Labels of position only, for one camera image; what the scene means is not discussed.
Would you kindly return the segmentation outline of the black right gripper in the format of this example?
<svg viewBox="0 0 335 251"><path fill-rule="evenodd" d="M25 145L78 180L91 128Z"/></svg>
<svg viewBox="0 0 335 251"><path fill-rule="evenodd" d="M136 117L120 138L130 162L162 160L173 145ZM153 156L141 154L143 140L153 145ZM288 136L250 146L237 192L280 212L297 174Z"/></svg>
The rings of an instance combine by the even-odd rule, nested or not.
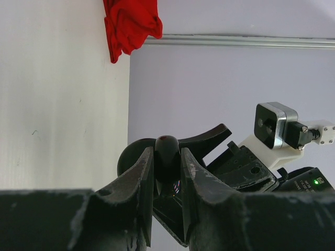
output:
<svg viewBox="0 0 335 251"><path fill-rule="evenodd" d="M179 148L188 148L197 161L232 135L223 124L200 135L180 139ZM275 190L280 182L276 176L246 146L228 143L228 149L207 165L207 170L223 183L239 192Z"/></svg>

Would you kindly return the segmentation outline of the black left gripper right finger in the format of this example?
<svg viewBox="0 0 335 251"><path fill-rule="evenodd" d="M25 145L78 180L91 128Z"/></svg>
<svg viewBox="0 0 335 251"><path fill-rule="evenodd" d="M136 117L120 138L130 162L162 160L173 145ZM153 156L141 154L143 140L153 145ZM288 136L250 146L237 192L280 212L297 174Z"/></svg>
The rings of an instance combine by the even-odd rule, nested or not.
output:
<svg viewBox="0 0 335 251"><path fill-rule="evenodd" d="M242 195L181 151L182 214L190 250L251 250L244 231Z"/></svg>

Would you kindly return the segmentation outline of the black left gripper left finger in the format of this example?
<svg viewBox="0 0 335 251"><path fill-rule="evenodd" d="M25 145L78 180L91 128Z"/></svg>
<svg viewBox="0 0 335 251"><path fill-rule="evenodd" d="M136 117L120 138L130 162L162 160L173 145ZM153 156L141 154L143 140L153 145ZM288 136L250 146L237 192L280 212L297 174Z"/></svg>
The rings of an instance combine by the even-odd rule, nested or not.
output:
<svg viewBox="0 0 335 251"><path fill-rule="evenodd" d="M83 196L70 221L67 250L146 250L151 244L153 148L147 147L127 171L98 191L71 189Z"/></svg>

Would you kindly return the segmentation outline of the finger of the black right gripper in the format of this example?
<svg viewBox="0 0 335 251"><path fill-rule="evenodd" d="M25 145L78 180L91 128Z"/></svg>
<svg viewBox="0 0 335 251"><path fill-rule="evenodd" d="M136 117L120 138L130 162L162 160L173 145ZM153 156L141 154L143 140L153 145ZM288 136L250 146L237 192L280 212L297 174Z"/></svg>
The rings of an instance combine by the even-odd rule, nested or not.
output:
<svg viewBox="0 0 335 251"><path fill-rule="evenodd" d="M183 247L185 243L181 195L153 199L153 216Z"/></svg>

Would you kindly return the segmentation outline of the black round earbud case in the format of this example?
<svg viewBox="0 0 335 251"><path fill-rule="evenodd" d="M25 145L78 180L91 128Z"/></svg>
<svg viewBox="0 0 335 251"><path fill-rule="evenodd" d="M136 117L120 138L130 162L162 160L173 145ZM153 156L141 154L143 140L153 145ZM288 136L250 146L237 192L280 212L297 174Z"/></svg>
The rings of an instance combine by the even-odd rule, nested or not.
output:
<svg viewBox="0 0 335 251"><path fill-rule="evenodd" d="M142 152L153 148L153 169L157 196L175 197L181 191L181 152L178 140L171 135L144 138L129 144L117 163L117 175L131 168Z"/></svg>

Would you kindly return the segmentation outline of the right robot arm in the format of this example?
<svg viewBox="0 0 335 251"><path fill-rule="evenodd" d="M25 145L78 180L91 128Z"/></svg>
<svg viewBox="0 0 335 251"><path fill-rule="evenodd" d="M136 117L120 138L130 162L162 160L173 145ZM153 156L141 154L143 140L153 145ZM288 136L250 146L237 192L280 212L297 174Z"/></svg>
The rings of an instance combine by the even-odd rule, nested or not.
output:
<svg viewBox="0 0 335 251"><path fill-rule="evenodd" d="M223 124L198 136L159 137L153 214L190 250L334 250L334 189L317 168L275 177Z"/></svg>

